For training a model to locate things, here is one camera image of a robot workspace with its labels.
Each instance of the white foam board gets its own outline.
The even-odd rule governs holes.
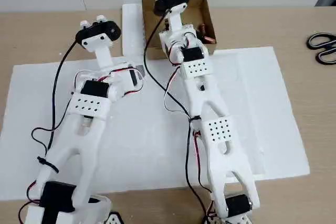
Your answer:
[[[300,176],[309,173],[302,139],[293,117],[285,84],[271,47],[216,51],[211,57],[218,86],[237,121],[240,139],[256,179]],[[51,89],[58,63],[15,66],[9,87],[0,136],[0,200],[25,198],[36,178],[43,148],[30,138],[36,126],[51,125]],[[172,68],[165,60],[150,61],[149,68],[166,83]],[[98,69],[95,60],[67,62],[57,88],[57,116],[63,113],[79,69]],[[172,92],[185,104],[179,78]],[[184,162],[187,120],[163,108],[163,92],[146,78],[141,93],[113,105],[103,135],[99,167],[93,188],[97,192],[186,186]],[[48,141],[49,134],[37,138]],[[206,184],[205,153],[201,147],[202,181]],[[81,167],[70,159],[56,179],[76,183]],[[190,178],[197,184],[192,147]]]

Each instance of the cardboard box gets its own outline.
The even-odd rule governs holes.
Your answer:
[[[142,0],[143,23],[146,41],[157,25],[161,17],[155,16],[153,13],[155,0]],[[193,24],[197,30],[200,24],[206,25],[207,36],[216,39],[214,26],[210,17],[209,5],[207,0],[190,0],[187,9],[181,14],[183,24]],[[164,31],[164,22],[158,27],[154,37],[152,38],[148,49],[147,57],[149,59],[165,59],[166,56],[161,48],[159,33]],[[217,44],[205,44],[212,54]]]

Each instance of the wooden table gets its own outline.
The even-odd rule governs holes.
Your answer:
[[[97,14],[121,24],[119,10],[0,14],[2,116],[13,65],[59,61],[59,53],[71,44],[79,22],[92,20]],[[317,64],[316,52],[306,49],[304,43],[316,31],[336,33],[336,8],[213,8],[211,15],[220,49],[274,46],[311,167],[309,176],[257,182],[261,208],[254,211],[252,221],[334,223],[336,66]],[[121,55],[120,39],[112,52]],[[69,60],[92,57],[76,47]],[[199,205],[185,188],[109,196],[127,224],[200,222]],[[22,201],[0,202],[0,223],[18,223],[21,204]]]

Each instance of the scissors handle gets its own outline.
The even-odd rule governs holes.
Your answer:
[[[324,60],[323,57],[329,54],[332,54],[333,52],[336,52],[336,47],[330,47],[329,49],[327,49],[326,51],[322,51],[319,52],[316,57],[315,60],[319,63],[319,64],[323,64],[323,65],[336,65],[336,60],[332,60],[332,61],[327,61]]]
[[[312,41],[316,38],[327,38],[329,40],[325,41],[325,42],[322,42],[322,43],[319,43],[319,44],[313,44]],[[320,49],[320,48],[328,49],[328,48],[332,47],[333,44],[336,44],[336,36],[333,35],[333,34],[329,34],[329,33],[313,34],[312,36],[310,36],[307,39],[307,42],[306,42],[307,47],[311,50],[316,50],[316,49]]]

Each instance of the cable tie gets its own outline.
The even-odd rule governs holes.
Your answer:
[[[194,116],[193,118],[190,118],[190,119],[189,119],[189,123],[191,123],[191,122],[194,121],[194,120],[201,120],[201,117],[200,117],[199,115]]]
[[[45,158],[42,158],[42,157],[38,156],[37,160],[40,162],[40,164],[47,165],[50,168],[52,168],[56,173],[59,173],[59,169],[57,169],[57,167],[55,165],[53,165],[52,163],[46,161]]]

